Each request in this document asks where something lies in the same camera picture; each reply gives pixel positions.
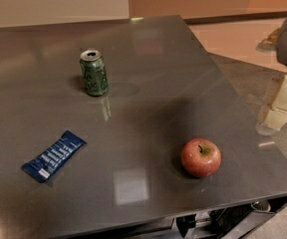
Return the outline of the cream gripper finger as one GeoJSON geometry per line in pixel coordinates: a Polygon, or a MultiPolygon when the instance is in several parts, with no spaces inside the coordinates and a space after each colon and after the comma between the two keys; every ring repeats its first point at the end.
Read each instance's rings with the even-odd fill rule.
{"type": "Polygon", "coordinates": [[[287,122],[287,73],[272,80],[266,103],[261,107],[256,130],[262,135],[279,131],[287,122]]]}

